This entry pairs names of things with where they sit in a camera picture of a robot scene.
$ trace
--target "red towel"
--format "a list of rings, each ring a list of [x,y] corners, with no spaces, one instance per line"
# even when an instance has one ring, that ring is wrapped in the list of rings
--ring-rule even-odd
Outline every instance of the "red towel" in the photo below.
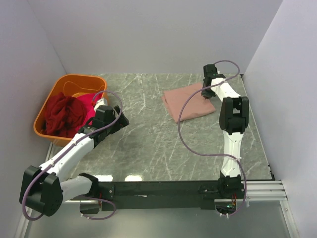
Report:
[[[95,110],[94,110],[94,106],[92,105],[92,101],[93,101],[93,98],[94,98],[95,94],[94,93],[90,93],[90,94],[85,94],[85,95],[82,95],[82,96],[79,96],[77,99],[79,101],[81,101],[83,103],[83,105],[85,106],[86,108],[86,111],[87,111],[87,114],[86,114],[86,117],[85,117],[85,120],[84,120],[84,123],[82,125],[79,125],[76,130],[79,130],[83,125],[86,124],[86,122],[90,119],[90,118],[93,118],[96,114]],[[96,99],[95,99],[95,102],[98,101],[100,98],[102,97],[101,94],[99,94]]]
[[[66,97],[63,93],[50,97],[44,115],[45,133],[73,138],[77,133],[76,127],[84,123],[86,114],[84,104],[77,98]]]

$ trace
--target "white wall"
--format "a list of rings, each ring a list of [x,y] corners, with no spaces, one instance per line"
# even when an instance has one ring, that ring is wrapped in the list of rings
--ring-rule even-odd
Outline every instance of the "white wall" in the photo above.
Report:
[[[45,159],[49,143],[33,121],[65,71],[26,0],[0,1],[0,236],[11,238],[21,217],[24,170]]]
[[[316,237],[317,1],[284,0],[244,76],[301,237]]]
[[[68,73],[201,73],[222,59],[244,72],[282,2],[28,1]]]

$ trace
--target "gray floor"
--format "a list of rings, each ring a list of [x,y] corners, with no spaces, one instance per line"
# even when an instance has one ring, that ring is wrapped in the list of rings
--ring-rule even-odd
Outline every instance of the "gray floor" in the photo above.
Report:
[[[123,111],[130,120],[123,130],[109,136],[71,171],[69,177],[86,172],[100,180],[204,180],[218,179],[222,157],[200,157],[181,143],[177,125],[164,107],[161,96],[166,90],[203,81],[201,74],[102,74],[108,90],[117,92],[123,101]],[[245,95],[242,79],[232,79],[230,85]],[[203,153],[223,152],[223,134],[218,118],[221,101],[211,99],[216,112],[182,124],[185,141]],[[109,103],[117,100],[109,97]],[[54,147],[52,155],[59,148]],[[241,148],[241,163],[247,179],[271,179],[260,137],[250,114]]]
[[[30,224],[26,238],[290,238],[279,201],[250,202],[229,219],[190,208],[120,210],[105,221],[88,221],[78,204],[63,204]]]

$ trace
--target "marble surface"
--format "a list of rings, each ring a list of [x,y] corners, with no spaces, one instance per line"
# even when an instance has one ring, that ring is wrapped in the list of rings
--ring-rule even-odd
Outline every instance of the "marble surface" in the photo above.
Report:
[[[70,172],[74,178],[86,172],[100,180],[143,181],[218,179],[222,156],[201,157],[188,151],[179,139],[177,124],[168,114],[161,96],[166,90],[203,81],[202,74],[101,74],[108,90],[118,93],[130,125],[109,136],[87,154]],[[241,77],[230,85],[246,95]],[[216,112],[181,125],[185,141],[202,153],[222,153],[223,134],[219,128],[221,101],[212,98]],[[117,105],[111,95],[109,103]],[[60,148],[53,147],[51,156]],[[249,126],[241,146],[241,163],[247,179],[271,179],[260,137],[250,113]]]

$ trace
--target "plastic tub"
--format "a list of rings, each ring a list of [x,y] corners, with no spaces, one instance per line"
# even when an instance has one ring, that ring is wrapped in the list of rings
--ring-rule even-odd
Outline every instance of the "plastic tub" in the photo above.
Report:
[[[97,76],[90,76],[90,75],[80,75],[80,74],[68,74],[60,78],[54,85],[53,89],[51,90],[50,94],[46,98],[39,114],[37,115],[33,129],[36,134],[40,137],[44,137],[50,140],[57,146],[65,146],[70,141],[71,138],[66,137],[59,137],[59,136],[52,136],[52,135],[45,135],[44,134],[44,112],[46,108],[46,103],[51,96],[56,96],[58,93],[63,92],[65,96],[73,96],[79,97],[84,94],[88,93],[97,93],[102,90],[107,89],[106,81]]]

